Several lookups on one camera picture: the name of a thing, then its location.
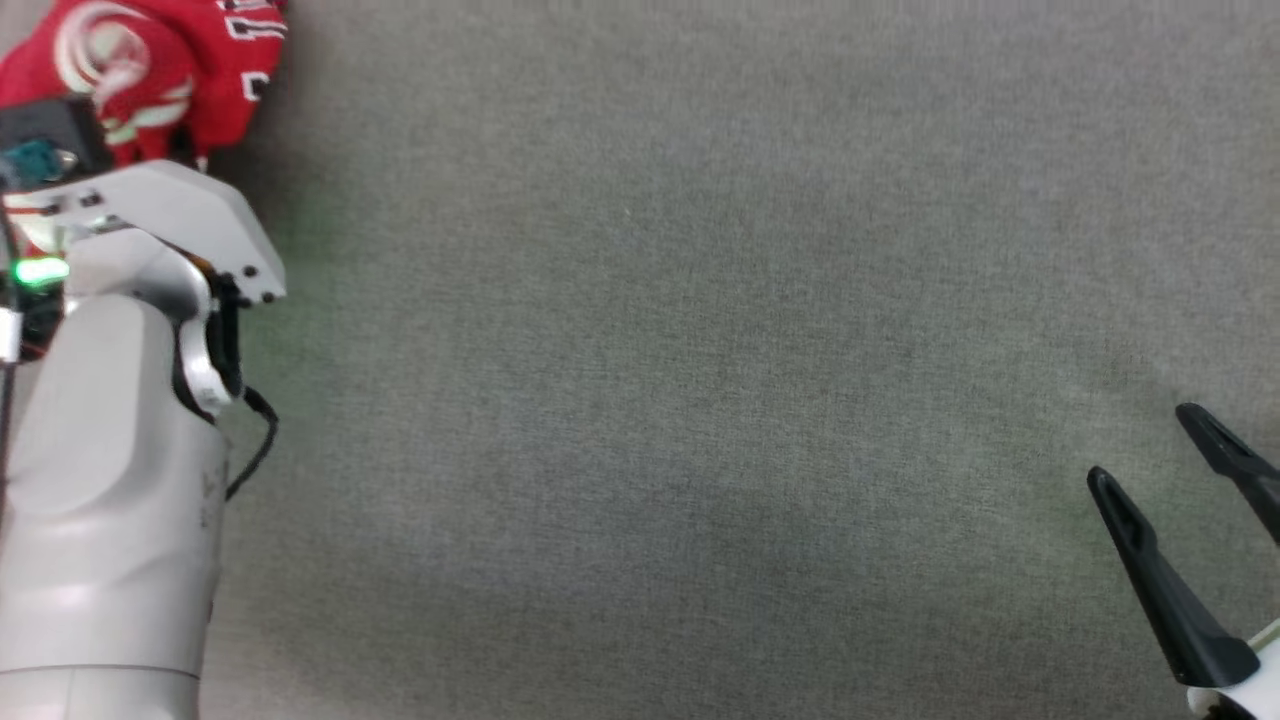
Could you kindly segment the left gripper, green light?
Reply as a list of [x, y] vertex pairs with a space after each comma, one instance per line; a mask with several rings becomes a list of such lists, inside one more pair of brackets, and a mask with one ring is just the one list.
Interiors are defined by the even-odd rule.
[[64, 311], [67, 233], [58, 206], [3, 192], [3, 355], [42, 356]]

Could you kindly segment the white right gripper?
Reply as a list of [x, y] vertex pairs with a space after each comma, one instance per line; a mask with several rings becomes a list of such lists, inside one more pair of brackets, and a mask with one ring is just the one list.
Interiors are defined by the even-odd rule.
[[[1279, 546], [1279, 470], [1206, 407], [1179, 404], [1175, 416]], [[1190, 687], [1189, 710], [1198, 719], [1279, 719], [1279, 620], [1249, 647], [1166, 560], [1155, 528], [1108, 471], [1091, 468], [1087, 487], [1174, 679]]]

